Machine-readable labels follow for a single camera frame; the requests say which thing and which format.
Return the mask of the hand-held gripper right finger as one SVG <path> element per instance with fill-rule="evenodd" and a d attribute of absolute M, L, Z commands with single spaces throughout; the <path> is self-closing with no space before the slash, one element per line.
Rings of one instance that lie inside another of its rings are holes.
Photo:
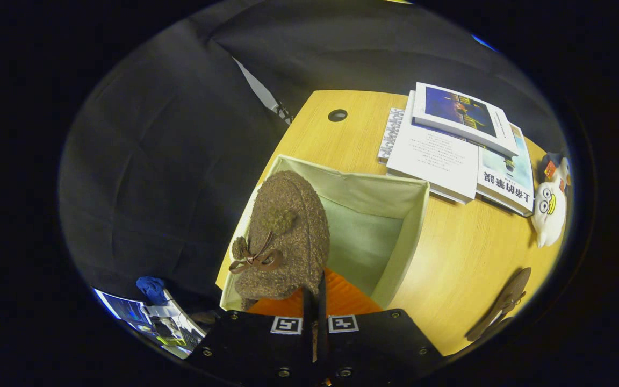
<path fill-rule="evenodd" d="M 341 275 L 324 275 L 316 354 L 323 381 L 420 381 L 444 363 L 405 310 L 381 310 Z"/>

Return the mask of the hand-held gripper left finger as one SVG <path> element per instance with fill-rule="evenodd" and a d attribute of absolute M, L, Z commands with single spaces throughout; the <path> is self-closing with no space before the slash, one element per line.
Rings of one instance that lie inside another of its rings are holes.
<path fill-rule="evenodd" d="M 316 298 L 303 290 L 302 318 L 228 311 L 187 365 L 217 381 L 314 381 Z"/>

